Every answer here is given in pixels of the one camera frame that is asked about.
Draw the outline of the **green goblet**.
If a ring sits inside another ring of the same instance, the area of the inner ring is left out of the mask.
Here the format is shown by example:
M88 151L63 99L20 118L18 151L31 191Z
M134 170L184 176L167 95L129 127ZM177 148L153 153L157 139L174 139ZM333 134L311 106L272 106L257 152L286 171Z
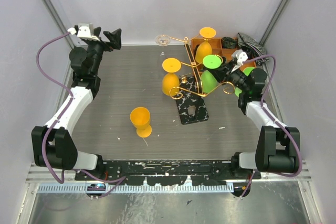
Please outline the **green goblet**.
M252 67L252 66L249 66L249 67L246 67L243 69L243 73L246 75L246 76L249 76L250 73L255 69L255 67ZM238 87L235 88L235 95L236 97L239 97L239 95L242 93L242 90Z
M201 74L202 90L204 93L210 93L217 87L217 80L209 70L215 70L221 66L223 60L218 55L207 55L203 58L202 64L206 70Z

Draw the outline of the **orange goblet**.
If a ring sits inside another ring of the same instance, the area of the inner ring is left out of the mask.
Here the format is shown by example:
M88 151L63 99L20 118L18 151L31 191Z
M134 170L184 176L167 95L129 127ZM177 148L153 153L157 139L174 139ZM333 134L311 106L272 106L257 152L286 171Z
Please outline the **orange goblet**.
M176 96L180 81L176 72L181 68L181 63L176 58L167 58L162 62L162 68L166 75L162 79L162 92L167 96Z
M151 135L152 127L150 111L145 107L137 107L130 113L130 120L136 128L139 137L146 138Z
M209 43L216 36L216 30L212 27L203 27L199 31L199 35L203 38L203 42L196 50L195 60L197 63L202 63L203 59L212 54L212 47Z

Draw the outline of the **gold wine glass rack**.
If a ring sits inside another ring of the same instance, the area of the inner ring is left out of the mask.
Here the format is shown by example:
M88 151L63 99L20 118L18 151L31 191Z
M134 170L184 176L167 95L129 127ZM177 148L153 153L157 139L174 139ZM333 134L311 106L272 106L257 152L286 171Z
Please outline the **gold wine glass rack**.
M191 39L188 37L184 37L183 39L178 39L171 36L169 37L171 41L175 40L181 42L184 45L188 58L188 62L183 62L176 58L181 63L180 70L176 72L176 75L180 81L180 85L178 86L179 91L176 96L169 96L176 102L181 124L188 125L207 121L209 119L209 115L204 98L219 87L223 87L223 92L225 94L232 94L235 91L235 87L231 82L218 82L217 87L210 93L204 93L201 82L201 74L203 72L197 68L198 64L196 63L191 48L188 44ZM164 56L161 58L162 66L162 62L168 57Z

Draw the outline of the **clear champagne flute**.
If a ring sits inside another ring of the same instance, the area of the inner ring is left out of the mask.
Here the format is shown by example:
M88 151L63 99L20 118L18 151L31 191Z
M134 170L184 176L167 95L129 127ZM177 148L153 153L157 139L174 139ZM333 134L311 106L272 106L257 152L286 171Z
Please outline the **clear champagne flute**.
M168 35L158 35L155 38L155 42L161 47L160 57L164 57L165 56L164 49L171 42L170 37Z

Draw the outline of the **orange goblet front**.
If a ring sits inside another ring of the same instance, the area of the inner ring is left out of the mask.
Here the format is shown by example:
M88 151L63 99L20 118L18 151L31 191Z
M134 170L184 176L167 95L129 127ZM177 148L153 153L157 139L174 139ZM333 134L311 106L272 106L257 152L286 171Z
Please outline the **orange goblet front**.
M146 138L151 135L152 127L150 111L145 107L137 107L130 113L130 120L136 128L139 137Z

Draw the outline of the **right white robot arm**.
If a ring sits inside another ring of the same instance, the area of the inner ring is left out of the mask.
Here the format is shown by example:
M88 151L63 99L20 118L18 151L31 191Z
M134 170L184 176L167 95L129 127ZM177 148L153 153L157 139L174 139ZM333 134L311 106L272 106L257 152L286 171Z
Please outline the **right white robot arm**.
M267 74L254 68L249 74L235 70L233 62L223 63L212 74L223 84L232 84L241 90L238 107L259 129L259 139L254 152L235 153L232 156L230 172L241 179L250 170L271 172L295 177L302 170L299 150L300 132L278 120L268 109L264 95L268 89Z

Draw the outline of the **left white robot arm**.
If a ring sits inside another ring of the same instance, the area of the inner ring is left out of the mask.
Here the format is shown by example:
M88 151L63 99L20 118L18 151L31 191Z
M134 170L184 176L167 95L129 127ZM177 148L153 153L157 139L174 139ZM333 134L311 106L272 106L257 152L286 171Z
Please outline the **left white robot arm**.
M60 184L65 179L63 175L56 175L56 169L81 172L93 180L103 180L107 174L102 156L77 150L72 133L85 108L99 91L101 79L98 70L103 54L121 49L121 34L120 28L110 32L102 31L101 27L93 27L92 24L80 23L69 28L66 34L53 39L58 41L75 35L87 44L86 48L74 47L69 53L72 69L70 87L40 71L48 80L68 92L56 114L45 125L36 126L31 132L35 164L47 168Z

